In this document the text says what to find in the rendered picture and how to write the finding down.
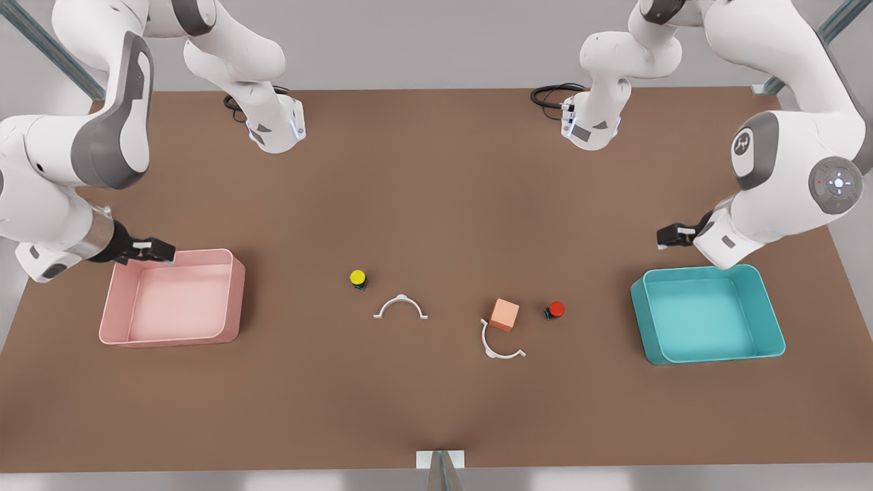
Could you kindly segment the blue storage box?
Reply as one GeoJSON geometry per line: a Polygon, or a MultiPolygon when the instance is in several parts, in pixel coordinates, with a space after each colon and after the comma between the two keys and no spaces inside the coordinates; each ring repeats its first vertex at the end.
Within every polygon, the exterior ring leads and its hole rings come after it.
{"type": "Polygon", "coordinates": [[[630,286],[645,357],[655,366],[779,357],[786,343],[751,265],[646,271],[630,286]]]}

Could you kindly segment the silver frame post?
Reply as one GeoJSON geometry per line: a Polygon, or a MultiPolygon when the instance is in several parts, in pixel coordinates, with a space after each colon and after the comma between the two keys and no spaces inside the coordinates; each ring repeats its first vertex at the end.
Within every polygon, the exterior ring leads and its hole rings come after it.
{"type": "Polygon", "coordinates": [[[769,74],[768,81],[752,86],[752,93],[776,95],[784,87],[796,96],[808,91],[836,95],[847,84],[835,73],[827,44],[842,32],[873,0],[836,0],[838,6],[820,26],[810,26],[788,1],[761,0],[744,13],[748,36],[743,46],[759,46],[760,52],[745,60],[755,70],[769,74]]]}
{"type": "Polygon", "coordinates": [[[427,491],[464,491],[456,472],[465,468],[463,450],[417,451],[417,469],[428,469],[427,491]]]}
{"type": "Polygon", "coordinates": [[[90,73],[79,64],[62,44],[44,30],[43,26],[32,18],[30,13],[17,0],[0,0],[0,15],[12,25],[26,40],[33,44],[46,56],[70,81],[81,89],[94,102],[103,102],[106,91],[91,77],[90,73]]]}

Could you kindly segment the pink storage box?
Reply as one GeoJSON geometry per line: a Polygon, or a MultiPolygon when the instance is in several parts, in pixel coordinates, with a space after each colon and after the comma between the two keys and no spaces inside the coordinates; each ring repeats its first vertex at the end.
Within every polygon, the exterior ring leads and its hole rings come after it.
{"type": "Polygon", "coordinates": [[[246,268],[230,250],[178,251],[175,263],[113,265],[99,339],[128,348],[231,342],[246,268]]]}

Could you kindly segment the orange cube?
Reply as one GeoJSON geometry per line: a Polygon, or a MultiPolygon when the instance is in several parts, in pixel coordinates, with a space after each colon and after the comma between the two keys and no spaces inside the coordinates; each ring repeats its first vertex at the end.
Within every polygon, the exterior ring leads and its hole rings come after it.
{"type": "Polygon", "coordinates": [[[517,320],[518,311],[520,311],[518,304],[498,298],[487,324],[504,332],[511,332],[517,320]]]}

